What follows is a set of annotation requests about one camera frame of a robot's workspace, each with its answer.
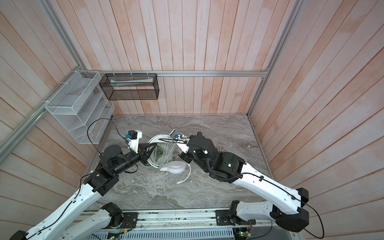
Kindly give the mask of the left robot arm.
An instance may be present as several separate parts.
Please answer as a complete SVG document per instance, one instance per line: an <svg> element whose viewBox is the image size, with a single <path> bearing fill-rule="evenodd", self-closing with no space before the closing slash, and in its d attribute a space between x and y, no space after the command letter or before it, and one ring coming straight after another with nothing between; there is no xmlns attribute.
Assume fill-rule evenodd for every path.
<svg viewBox="0 0 384 240"><path fill-rule="evenodd" d="M114 203L104 205L89 221L76 224L67 234L68 226L90 205L104 196L116 183L119 175L138 162L146 163L156 144L139 144L137 152L124 154L118 145L107 147L100 154L100 162L93 173L85 175L79 189L52 214L28 231L17 231L12 240L63 240L82 239L91 233L125 225L122 210Z"/></svg>

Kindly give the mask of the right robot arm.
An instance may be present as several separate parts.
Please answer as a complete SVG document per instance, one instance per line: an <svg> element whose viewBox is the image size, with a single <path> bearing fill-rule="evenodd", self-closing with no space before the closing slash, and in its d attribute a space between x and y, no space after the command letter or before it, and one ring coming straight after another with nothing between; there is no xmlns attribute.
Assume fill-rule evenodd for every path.
<svg viewBox="0 0 384 240"><path fill-rule="evenodd" d="M309 193L304 188L295 190L285 187L239 156L218 151L212 140L201 132L188 138L177 135L175 141L182 149L180 158L185 162L195 162L211 178L248 189L265 199L260 203L232 201L226 219L233 225L267 220L295 233L309 225L309 212L304 209Z"/></svg>

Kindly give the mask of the white headphones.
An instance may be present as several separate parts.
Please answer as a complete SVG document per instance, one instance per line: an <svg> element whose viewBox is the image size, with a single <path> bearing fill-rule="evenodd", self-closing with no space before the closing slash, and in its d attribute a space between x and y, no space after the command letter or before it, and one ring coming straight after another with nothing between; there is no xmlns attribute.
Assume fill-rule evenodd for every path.
<svg viewBox="0 0 384 240"><path fill-rule="evenodd" d="M186 182L191 175L191 165L183 161L173 160L176 147L178 147L178 144L185 147L185 142L183 142L180 137L174 140L169 135L160 134L152 137L149 143L157 144L148 159L147 165L149 168L154 168L174 175L181 174L186 168L189 168L187 177L184 180L177 182L177 185Z"/></svg>

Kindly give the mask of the green headphones with cable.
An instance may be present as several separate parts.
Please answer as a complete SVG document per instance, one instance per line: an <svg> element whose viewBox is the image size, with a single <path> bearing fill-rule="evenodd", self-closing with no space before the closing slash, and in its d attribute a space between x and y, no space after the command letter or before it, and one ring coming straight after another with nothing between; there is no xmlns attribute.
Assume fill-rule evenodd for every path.
<svg viewBox="0 0 384 240"><path fill-rule="evenodd" d="M156 165L159 168L165 166L173 159L173 150L171 144L159 144L156 148Z"/></svg>

